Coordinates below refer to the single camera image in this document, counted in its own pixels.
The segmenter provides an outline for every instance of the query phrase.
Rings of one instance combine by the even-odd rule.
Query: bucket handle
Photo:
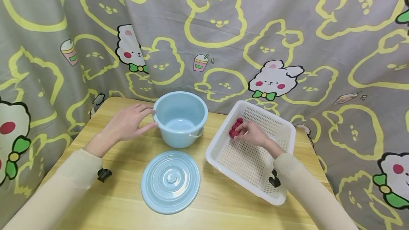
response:
[[[192,135],[192,134],[189,134],[189,137],[193,137],[193,138],[199,138],[202,134],[203,134],[203,131],[204,131],[204,127],[202,127],[201,129],[200,129],[200,133],[199,133],[199,135]]]

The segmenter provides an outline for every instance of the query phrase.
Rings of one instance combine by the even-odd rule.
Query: table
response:
[[[87,142],[120,109],[134,103],[126,98],[109,98],[47,174],[46,182],[69,155]],[[291,194],[281,206],[273,206],[256,197],[214,169],[205,159],[205,151],[226,115],[209,113],[202,137],[181,151],[196,161],[200,190],[194,202],[174,215],[151,211],[142,199],[140,184],[146,165],[158,154],[169,151],[156,128],[132,141],[120,142],[103,158],[104,168],[113,172],[107,182],[96,181],[80,203],[70,211],[58,229],[137,230],[137,229],[317,229],[306,211]],[[142,124],[152,122],[151,116]],[[331,187],[303,130],[297,128],[294,155],[331,192]]]

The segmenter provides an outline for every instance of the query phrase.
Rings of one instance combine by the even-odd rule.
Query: bucket rim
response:
[[[173,91],[173,92],[167,93],[167,94],[165,94],[165,95],[162,95],[162,96],[154,103],[154,105],[153,105],[153,110],[156,111],[156,108],[157,108],[158,104],[159,104],[164,98],[166,98],[166,97],[168,97],[168,96],[171,96],[171,95],[174,95],[174,94],[178,94],[178,93],[182,93],[182,94],[186,94],[186,95],[193,96],[194,98],[196,98],[198,101],[200,101],[200,102],[202,103],[202,106],[203,106],[203,108],[204,108],[204,116],[203,116],[202,121],[201,121],[198,125],[196,125],[196,127],[191,128],[191,129],[188,129],[188,130],[185,130],[185,131],[175,131],[175,130],[173,130],[173,129],[170,129],[170,128],[165,127],[165,126],[158,120],[158,117],[156,116],[156,113],[153,114],[153,121],[158,123],[159,129],[162,129],[162,130],[165,130],[165,131],[168,131],[168,132],[171,132],[171,133],[189,134],[189,133],[193,133],[193,132],[195,132],[195,131],[197,131],[197,130],[200,130],[201,128],[203,128],[203,126],[205,125],[205,123],[206,123],[206,121],[207,121],[207,117],[208,117],[208,115],[209,115],[209,109],[207,108],[207,105],[205,104],[204,100],[202,100],[202,98],[200,98],[199,96],[197,96],[197,95],[194,94],[194,93],[189,93],[189,92],[187,92],[187,91]]]

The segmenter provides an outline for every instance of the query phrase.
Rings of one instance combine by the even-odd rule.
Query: cartoon bunny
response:
[[[386,152],[378,166],[382,173],[374,175],[372,181],[385,202],[396,209],[409,209],[409,153]]]
[[[28,150],[30,114],[26,104],[9,103],[0,98],[0,186],[6,178],[15,179],[17,161]]]
[[[285,95],[297,86],[297,77],[304,72],[302,66],[284,68],[281,60],[267,61],[254,79],[249,82],[253,98],[266,98],[273,101],[275,97]]]
[[[129,65],[131,72],[145,72],[149,74],[145,60],[141,52],[141,45],[136,39],[132,25],[121,25],[118,27],[118,47],[115,50],[119,60]]]

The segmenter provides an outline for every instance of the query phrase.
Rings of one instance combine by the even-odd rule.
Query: hand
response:
[[[119,141],[136,138],[155,128],[158,125],[155,122],[139,128],[141,121],[153,112],[152,106],[145,104],[135,104],[121,109],[109,121],[107,126],[89,141],[84,150],[102,158]]]
[[[236,128],[239,136],[234,137],[236,141],[248,142],[257,147],[263,147],[271,156],[276,159],[281,154],[285,153],[278,144],[269,138],[269,136],[252,122],[244,122]]]
[[[152,122],[139,128],[142,120],[149,114],[154,113],[152,108],[153,106],[146,104],[135,104],[121,109],[109,121],[102,133],[107,134],[107,137],[112,138],[115,143],[141,136],[158,125],[158,123]]]

